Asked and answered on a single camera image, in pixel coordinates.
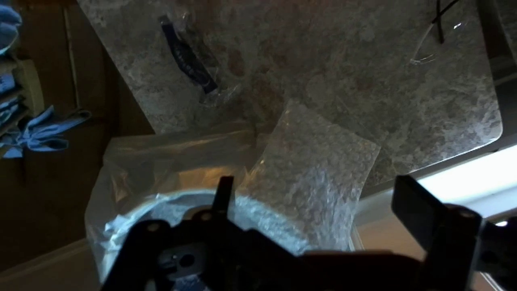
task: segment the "blue cloth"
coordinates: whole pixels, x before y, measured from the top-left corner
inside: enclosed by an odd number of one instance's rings
[[[9,147],[5,158],[22,158],[23,150],[60,152],[68,149],[68,141],[62,136],[65,131],[88,121],[91,113],[76,111],[68,118],[57,118],[54,107],[49,107],[39,116],[28,121],[23,129],[13,129],[0,137],[0,147]]]

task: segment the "gray surface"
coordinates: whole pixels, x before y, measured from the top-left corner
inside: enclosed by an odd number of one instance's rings
[[[238,187],[235,221],[295,254],[349,250],[358,200],[380,147],[290,102]]]
[[[369,179],[374,189],[487,145],[503,131],[475,2],[446,14],[446,44],[438,47],[433,31],[424,52],[435,58],[419,66],[409,58],[435,14],[427,0],[215,0],[181,10],[172,0],[80,3],[157,132],[272,120],[285,99],[298,99],[383,145]],[[198,108],[201,92],[178,71],[157,26],[164,13],[177,18],[185,10],[225,81],[243,87],[225,108]]]
[[[508,42],[517,56],[517,3],[514,0],[495,0],[500,8],[501,24]]]

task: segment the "black object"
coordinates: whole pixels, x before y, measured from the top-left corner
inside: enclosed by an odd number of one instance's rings
[[[438,40],[440,44],[445,44],[446,39],[443,35],[443,26],[442,26],[442,16],[451,10],[451,6],[454,6],[458,3],[458,0],[453,0],[446,8],[442,10],[442,0],[437,0],[437,16],[435,19],[432,21],[433,24],[437,24],[437,31],[438,31]]]
[[[332,252],[295,257],[259,231],[243,231],[227,218],[233,178],[222,178],[214,205],[191,221],[170,228],[138,223],[104,284],[104,291],[193,289],[244,291],[317,289],[469,289],[474,270],[490,272],[500,284],[517,289],[517,223],[506,228],[479,213],[445,205],[411,176],[400,176],[393,210],[427,249],[427,259],[380,252]]]
[[[170,23],[170,19],[167,16],[162,16],[160,24],[180,69],[190,79],[199,84],[206,94],[215,90],[215,81],[212,79],[206,66],[198,60],[193,48],[177,35],[175,26]]]

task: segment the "speckled countertop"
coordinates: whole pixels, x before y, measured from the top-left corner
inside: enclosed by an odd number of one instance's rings
[[[435,16],[429,0],[80,0],[157,132],[230,118],[274,120],[298,99],[380,145],[369,189],[496,141],[501,116],[475,2],[459,2],[411,65]],[[157,23],[188,11],[238,94],[201,108]]]

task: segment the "plastic bag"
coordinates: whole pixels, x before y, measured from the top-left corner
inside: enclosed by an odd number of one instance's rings
[[[293,254],[346,250],[380,147],[295,102],[270,128],[114,139],[86,212],[101,280],[136,221],[178,225],[212,204],[223,175],[236,176],[230,218],[241,228],[257,228]]]

